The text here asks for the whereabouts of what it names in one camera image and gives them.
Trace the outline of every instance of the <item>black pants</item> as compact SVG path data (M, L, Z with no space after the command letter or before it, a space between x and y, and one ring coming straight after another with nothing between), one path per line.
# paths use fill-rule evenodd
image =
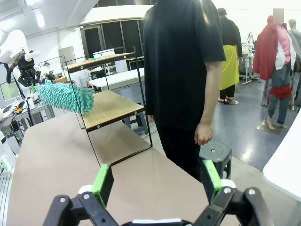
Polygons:
M229 86L228 88L220 91L220 99L224 100L226 99L226 96L234 97L234 93L235 93L235 85Z
M194 144L194 131L156 125L166 157L201 181L200 146Z

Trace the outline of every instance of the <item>ceiling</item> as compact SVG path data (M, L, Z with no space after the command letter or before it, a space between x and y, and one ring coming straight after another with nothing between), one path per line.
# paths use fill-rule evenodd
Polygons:
M79 25L97 0L40 0L27 7L24 0L0 0L0 29L3 33L21 30L25 36L56 28ZM39 28L32 9L41 11L45 27Z

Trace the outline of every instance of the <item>bare foot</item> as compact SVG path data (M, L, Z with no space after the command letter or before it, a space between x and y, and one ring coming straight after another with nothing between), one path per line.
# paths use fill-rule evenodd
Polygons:
M269 116L267 117L267 124L268 124L270 129L272 129L272 130L275 129L275 127L273 126L273 121Z

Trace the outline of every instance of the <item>teal microfiber duster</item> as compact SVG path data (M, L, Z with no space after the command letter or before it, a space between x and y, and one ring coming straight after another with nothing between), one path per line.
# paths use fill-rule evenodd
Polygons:
M87 115L94 107L94 91L90 88L80 88L71 83L53 84L51 81L34 88L45 104L56 108Z

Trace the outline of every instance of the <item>pink shirt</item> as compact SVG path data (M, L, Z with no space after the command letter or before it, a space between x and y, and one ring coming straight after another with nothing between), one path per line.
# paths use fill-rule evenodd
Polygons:
M284 51L285 55L285 64L291 61L291 54L290 54L290 40L288 37L288 33L283 26L277 24L277 31L278 31L278 41Z

